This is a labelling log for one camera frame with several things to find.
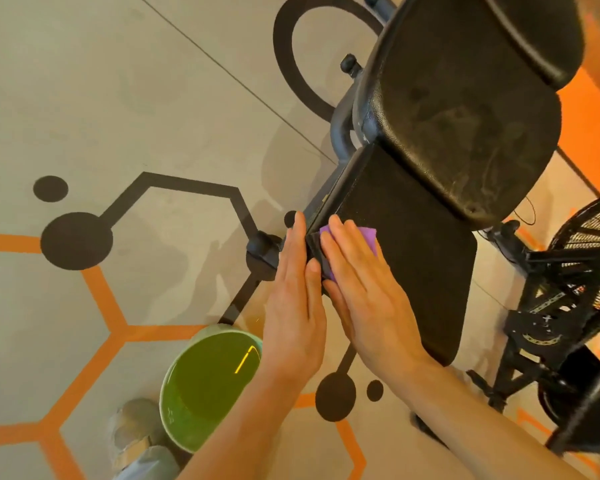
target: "floor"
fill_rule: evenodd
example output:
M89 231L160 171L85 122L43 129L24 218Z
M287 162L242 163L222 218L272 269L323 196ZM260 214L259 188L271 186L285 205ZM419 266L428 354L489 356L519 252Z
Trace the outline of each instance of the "floor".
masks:
M110 478L106 422L119 405L156 398L202 326L225 316L262 329L268 286L245 263L247 235L281 235L336 160L327 122L303 103L315 110L315 97L276 62L286 1L0 0L0 479ZM287 40L330 104L350 82L341 58L364 64L376 39L359 9L336 2L352 13L312 10ZM594 199L558 154L528 197L517 211L536 220L523 236L538 248ZM67 234L74 243L58 244ZM490 375L522 279L476 239L453 366ZM369 400L359 358L352 413L318 415L313 393L348 346L325 306L325 361L269 478L471 478L388 389ZM531 389L507 415L540 440L553 427ZM600 478L600 458L567 461Z

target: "bucket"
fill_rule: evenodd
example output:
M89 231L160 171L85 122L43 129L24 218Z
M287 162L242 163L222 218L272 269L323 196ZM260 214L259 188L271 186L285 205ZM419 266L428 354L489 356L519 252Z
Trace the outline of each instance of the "bucket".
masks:
M262 340L229 325L199 331L173 361L160 389L160 418L177 446L195 453L253 378Z

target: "weight bench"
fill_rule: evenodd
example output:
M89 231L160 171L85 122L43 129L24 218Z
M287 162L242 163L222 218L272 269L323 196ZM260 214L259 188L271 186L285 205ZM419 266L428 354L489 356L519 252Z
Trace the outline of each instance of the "weight bench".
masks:
M560 136L556 90L582 63L574 0L365 0L384 19L331 120L338 167L305 209L377 229L422 342L453 361L477 243L524 199ZM351 130L362 143L357 148ZM248 252L277 267L264 233Z

